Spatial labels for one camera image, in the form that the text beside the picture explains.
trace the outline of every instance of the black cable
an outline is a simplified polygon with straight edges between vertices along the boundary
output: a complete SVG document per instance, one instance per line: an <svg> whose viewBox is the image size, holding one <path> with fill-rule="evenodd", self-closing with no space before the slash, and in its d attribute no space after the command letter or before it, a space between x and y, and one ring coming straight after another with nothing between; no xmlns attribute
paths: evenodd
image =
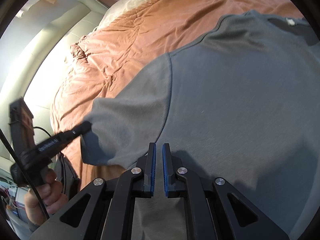
<svg viewBox="0 0 320 240"><path fill-rule="evenodd" d="M39 195L39 192L37 191L35 185L33 184L32 180L30 179L28 173L26 172L25 168L23 167L20 159L18 158L18 156L16 155L16 153L14 152L14 150L12 149L10 143L8 142L7 138L5 137L5 135L3 134L2 130L0 129L0 139L2 141L2 143L4 144L4 146L6 147L6 149L8 150L8 152L10 153L10 155L12 156L12 158L14 159L14 161L17 163L17 165L19 166L23 176L26 178L28 184L31 186L33 192L35 193L39 204L40 204L40 208L43 212L43 214L45 215L45 217L47 219L49 219L49 214L47 212L47 210L45 209L44 203Z"/></svg>
<svg viewBox="0 0 320 240"><path fill-rule="evenodd" d="M44 129L40 126L35 126L33 129L40 129L40 130L44 131L49 137L51 137L51 134L46 129Z"/></svg>
<svg viewBox="0 0 320 240"><path fill-rule="evenodd" d="M40 129L42 131L44 131L49 137L51 137L51 134L44 128L40 127L40 126L35 126L33 129ZM63 154L62 152L60 152L60 156L61 156L61 159L62 159L62 167L63 167L63 174L64 174L64 179L63 179L63 189L62 189L62 192L65 194L66 193L66 190L67 190L67 173L66 173L66 165L65 165L65 162L64 162L64 158L63 158Z"/></svg>

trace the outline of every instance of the beige blanket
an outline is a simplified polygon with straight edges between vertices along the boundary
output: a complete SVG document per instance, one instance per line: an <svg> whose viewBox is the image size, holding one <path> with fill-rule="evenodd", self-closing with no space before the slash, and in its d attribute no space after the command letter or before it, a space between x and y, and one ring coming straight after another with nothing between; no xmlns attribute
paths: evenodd
<svg viewBox="0 0 320 240"><path fill-rule="evenodd" d="M225 14L260 13L302 17L290 0L146 0L71 46L74 62L52 105L55 132L71 129L90 112L97 97L114 98L151 60L213 29ZM80 140L64 154L82 179L119 176L122 167L82 163Z"/></svg>

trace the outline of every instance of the gray sleeve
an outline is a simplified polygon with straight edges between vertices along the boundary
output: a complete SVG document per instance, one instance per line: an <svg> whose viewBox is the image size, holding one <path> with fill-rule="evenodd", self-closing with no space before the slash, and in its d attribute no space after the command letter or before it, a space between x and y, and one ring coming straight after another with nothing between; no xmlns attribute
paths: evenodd
<svg viewBox="0 0 320 240"><path fill-rule="evenodd" d="M84 118L92 131L81 140L82 159L91 165L129 168L145 155L165 124L171 98L168 54L145 66L116 98L97 98Z"/></svg>
<svg viewBox="0 0 320 240"><path fill-rule="evenodd" d="M32 223L30 220L28 220L28 226L29 226L29 230L31 233L33 233L34 231L36 231L40 226Z"/></svg>

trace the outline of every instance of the gray sweatshirt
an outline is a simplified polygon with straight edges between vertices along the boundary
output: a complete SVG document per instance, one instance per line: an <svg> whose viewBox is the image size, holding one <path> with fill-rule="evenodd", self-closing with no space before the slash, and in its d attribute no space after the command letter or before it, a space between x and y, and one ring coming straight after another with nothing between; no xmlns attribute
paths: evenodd
<svg viewBox="0 0 320 240"><path fill-rule="evenodd" d="M161 146L206 178L224 177L296 240L320 205L320 44L304 20L223 16L145 66L85 120L82 158L135 165L157 143L152 199L137 199L132 239L186 239L183 202L164 196Z"/></svg>

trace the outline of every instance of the blue gripper pad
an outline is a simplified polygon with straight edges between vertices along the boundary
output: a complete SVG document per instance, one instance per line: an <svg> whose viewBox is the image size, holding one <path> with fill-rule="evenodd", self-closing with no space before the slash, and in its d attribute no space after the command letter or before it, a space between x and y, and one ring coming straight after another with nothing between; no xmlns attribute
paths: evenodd
<svg viewBox="0 0 320 240"><path fill-rule="evenodd" d="M153 147L153 156L152 156L152 166L151 166L151 187L150 192L153 196L155 191L155 180L156 180L156 144Z"/></svg>
<svg viewBox="0 0 320 240"><path fill-rule="evenodd" d="M167 197L169 194L168 189L168 168L167 168L167 157L165 152L165 145L162 146L162 162L163 162L163 178L164 178L164 193Z"/></svg>

